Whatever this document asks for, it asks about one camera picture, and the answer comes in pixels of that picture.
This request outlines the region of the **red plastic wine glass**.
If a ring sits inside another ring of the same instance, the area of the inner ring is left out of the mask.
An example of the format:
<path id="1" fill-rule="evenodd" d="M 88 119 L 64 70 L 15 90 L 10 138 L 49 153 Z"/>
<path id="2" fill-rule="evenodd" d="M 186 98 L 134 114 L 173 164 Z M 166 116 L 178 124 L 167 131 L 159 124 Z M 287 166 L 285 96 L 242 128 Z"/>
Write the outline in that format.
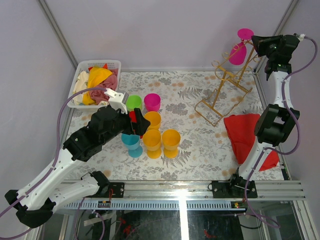
<path id="1" fill-rule="evenodd" d="M 131 128 L 135 135 L 138 135 L 141 139 L 143 137 L 143 120 L 142 120 L 142 114 L 140 111 L 130 111 L 129 117 L 131 121 Z"/>

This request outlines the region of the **magenta plastic wine glass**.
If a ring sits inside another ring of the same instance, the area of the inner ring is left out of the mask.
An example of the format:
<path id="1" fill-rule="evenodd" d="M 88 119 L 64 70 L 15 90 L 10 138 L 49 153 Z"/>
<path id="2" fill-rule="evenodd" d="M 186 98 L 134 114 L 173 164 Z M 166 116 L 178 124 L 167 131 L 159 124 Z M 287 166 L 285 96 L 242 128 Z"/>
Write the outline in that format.
<path id="1" fill-rule="evenodd" d="M 161 107 L 161 97 L 156 93 L 149 93 L 144 97 L 144 105 L 148 112 L 158 112 Z"/>

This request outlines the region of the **green plastic wine glass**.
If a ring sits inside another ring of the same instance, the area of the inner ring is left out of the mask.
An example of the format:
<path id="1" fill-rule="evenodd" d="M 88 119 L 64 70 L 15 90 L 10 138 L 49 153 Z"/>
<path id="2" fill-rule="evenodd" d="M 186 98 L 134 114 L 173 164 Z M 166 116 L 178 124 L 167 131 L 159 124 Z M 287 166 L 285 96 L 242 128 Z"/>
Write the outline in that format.
<path id="1" fill-rule="evenodd" d="M 142 110 L 142 98 L 138 95 L 130 95 L 126 101 L 127 111 L 131 112 L 135 108 Z"/>

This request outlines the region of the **teal plastic wine glass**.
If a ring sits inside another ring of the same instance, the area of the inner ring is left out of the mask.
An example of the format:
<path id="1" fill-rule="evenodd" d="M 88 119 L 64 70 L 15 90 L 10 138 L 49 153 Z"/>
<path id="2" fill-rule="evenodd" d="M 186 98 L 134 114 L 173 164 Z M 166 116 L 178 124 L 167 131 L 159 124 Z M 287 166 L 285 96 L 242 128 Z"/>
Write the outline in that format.
<path id="1" fill-rule="evenodd" d="M 138 158 L 143 153 L 140 145 L 140 136 L 135 134 L 122 134 L 121 141 L 128 150 L 128 155 L 132 158 Z"/>

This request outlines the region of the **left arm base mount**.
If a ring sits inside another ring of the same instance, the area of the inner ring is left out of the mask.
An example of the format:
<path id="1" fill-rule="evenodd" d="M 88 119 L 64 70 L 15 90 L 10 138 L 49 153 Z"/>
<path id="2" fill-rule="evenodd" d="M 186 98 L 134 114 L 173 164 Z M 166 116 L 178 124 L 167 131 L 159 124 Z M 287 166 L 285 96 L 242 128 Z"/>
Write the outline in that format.
<path id="1" fill-rule="evenodd" d="M 86 195 L 86 198 L 123 198 L 125 192 L 125 183 L 124 182 L 110 182 L 108 178 L 101 171 L 93 171 L 86 173 L 81 177 L 81 180 L 91 180 L 96 181 L 98 189 L 89 195 Z"/>

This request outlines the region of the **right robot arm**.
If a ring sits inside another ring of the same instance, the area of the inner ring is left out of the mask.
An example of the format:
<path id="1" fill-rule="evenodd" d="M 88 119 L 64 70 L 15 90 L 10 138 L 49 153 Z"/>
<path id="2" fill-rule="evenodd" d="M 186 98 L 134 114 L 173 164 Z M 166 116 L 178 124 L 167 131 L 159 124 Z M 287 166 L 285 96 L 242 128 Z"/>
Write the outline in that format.
<path id="1" fill-rule="evenodd" d="M 289 89 L 290 60 L 300 43 L 298 35 L 253 35 L 251 40 L 258 56 L 267 57 L 264 72 L 274 87 L 274 97 L 255 125 L 255 140 L 246 160 L 230 177 L 227 189 L 234 198 L 253 194 L 261 166 L 269 154 L 287 140 L 300 117 L 300 112 L 291 103 Z"/>

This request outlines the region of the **yellow wine glass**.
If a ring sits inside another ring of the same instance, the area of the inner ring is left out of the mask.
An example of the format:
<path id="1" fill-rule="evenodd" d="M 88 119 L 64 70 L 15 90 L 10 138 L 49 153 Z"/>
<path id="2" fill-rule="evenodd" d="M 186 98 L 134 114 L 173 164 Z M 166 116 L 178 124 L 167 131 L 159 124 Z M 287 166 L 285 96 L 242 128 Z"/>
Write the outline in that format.
<path id="1" fill-rule="evenodd" d="M 158 131 L 160 129 L 162 118 L 158 112 L 149 111 L 144 115 L 144 118 L 150 122 L 150 125 L 147 129 L 148 131 L 149 130 L 157 130 Z"/>
<path id="2" fill-rule="evenodd" d="M 158 130 L 148 130 L 142 137 L 143 143 L 147 149 L 147 156 L 151 159 L 157 159 L 161 156 L 162 136 Z"/>
<path id="3" fill-rule="evenodd" d="M 178 146 L 180 144 L 180 141 L 180 133 L 175 129 L 168 129 L 162 134 L 164 155 L 167 158 L 173 159 L 178 155 Z"/>

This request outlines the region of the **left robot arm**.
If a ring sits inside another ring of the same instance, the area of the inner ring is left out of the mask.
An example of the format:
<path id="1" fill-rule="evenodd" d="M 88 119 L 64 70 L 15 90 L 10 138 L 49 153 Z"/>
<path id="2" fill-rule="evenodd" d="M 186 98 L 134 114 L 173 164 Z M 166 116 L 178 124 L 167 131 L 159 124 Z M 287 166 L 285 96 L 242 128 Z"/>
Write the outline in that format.
<path id="1" fill-rule="evenodd" d="M 9 190 L 5 199 L 17 210 L 18 220 L 34 229 L 71 202 L 85 197 L 107 196 L 110 182 L 101 171 L 93 171 L 68 187 L 59 189 L 58 186 L 70 172 L 101 152 L 103 145 L 117 135 L 142 136 L 150 124 L 139 108 L 129 113 L 111 106 L 99 108 L 86 126 L 63 143 L 56 159 L 24 188 Z"/>

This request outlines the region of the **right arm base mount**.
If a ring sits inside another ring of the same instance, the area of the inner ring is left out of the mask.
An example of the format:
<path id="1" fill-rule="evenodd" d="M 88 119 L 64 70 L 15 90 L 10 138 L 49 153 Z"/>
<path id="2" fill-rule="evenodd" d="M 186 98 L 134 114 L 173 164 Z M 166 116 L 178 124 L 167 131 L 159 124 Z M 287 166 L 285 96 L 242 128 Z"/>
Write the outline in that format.
<path id="1" fill-rule="evenodd" d="M 258 197 L 255 181 L 250 180 L 247 182 L 238 173 L 233 173 L 229 180 L 213 180 L 210 185 L 211 188 L 208 188 L 211 189 L 213 197 L 216 199 L 244 199 L 245 193 L 248 199 L 256 199 Z"/>

